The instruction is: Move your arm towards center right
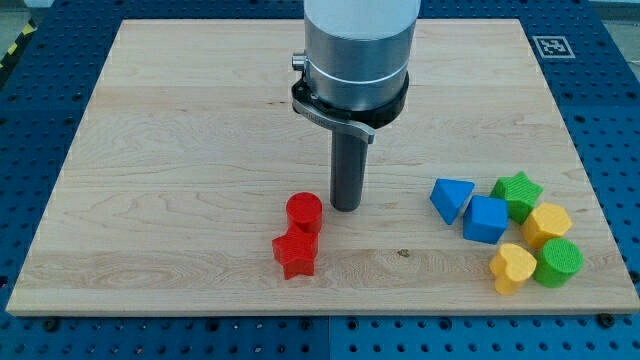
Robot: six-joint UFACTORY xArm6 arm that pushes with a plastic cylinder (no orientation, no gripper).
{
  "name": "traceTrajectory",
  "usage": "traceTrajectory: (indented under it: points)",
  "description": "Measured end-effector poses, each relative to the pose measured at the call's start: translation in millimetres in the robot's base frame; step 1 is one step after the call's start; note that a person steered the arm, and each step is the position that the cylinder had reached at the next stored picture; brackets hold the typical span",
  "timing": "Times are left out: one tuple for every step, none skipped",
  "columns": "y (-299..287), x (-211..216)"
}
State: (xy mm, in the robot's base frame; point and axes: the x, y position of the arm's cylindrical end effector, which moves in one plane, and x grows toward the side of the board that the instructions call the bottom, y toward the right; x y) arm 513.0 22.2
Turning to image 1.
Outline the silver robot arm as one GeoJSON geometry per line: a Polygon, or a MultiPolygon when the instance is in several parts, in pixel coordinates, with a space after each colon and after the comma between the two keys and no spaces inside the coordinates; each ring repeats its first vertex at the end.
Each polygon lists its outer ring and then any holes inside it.
{"type": "Polygon", "coordinates": [[[304,0],[305,49],[292,67],[334,108],[381,107],[403,88],[420,9],[420,0],[304,0]]]}

